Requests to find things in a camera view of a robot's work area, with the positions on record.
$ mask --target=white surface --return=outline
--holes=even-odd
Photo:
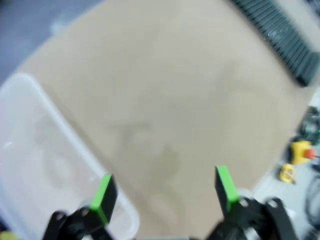
[[[0,88],[0,116],[0,215],[24,240],[41,239],[51,214],[93,198],[106,171],[31,76]],[[119,190],[109,229],[125,240],[138,228]]]

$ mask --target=plastic container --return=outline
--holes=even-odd
[[[21,239],[41,239],[51,214],[90,201],[106,170],[27,74],[0,88],[0,216]],[[119,188],[108,226],[127,240],[139,215]]]

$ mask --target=screw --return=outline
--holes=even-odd
[[[83,209],[83,210],[81,211],[82,217],[84,217],[84,216],[87,215],[88,213],[89,213],[89,210],[88,210],[87,208],[85,208],[85,209]]]
[[[278,207],[278,204],[277,204],[274,200],[268,201],[268,204],[269,204],[271,207],[273,207],[273,208]]]
[[[64,215],[62,213],[59,213],[57,216],[56,216],[56,219],[58,221],[60,221],[62,218],[64,217]]]
[[[244,198],[242,198],[240,201],[239,201],[240,205],[244,208],[248,207],[249,204],[247,202],[247,200],[245,200]]]

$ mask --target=wooden tabletop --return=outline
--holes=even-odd
[[[302,0],[280,4],[320,50]],[[250,188],[318,84],[300,88],[227,0],[108,0],[41,46],[35,76],[140,214],[139,237],[203,237],[221,217],[215,165]]]

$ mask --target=floor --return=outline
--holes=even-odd
[[[48,38],[103,0],[0,0],[0,85]]]

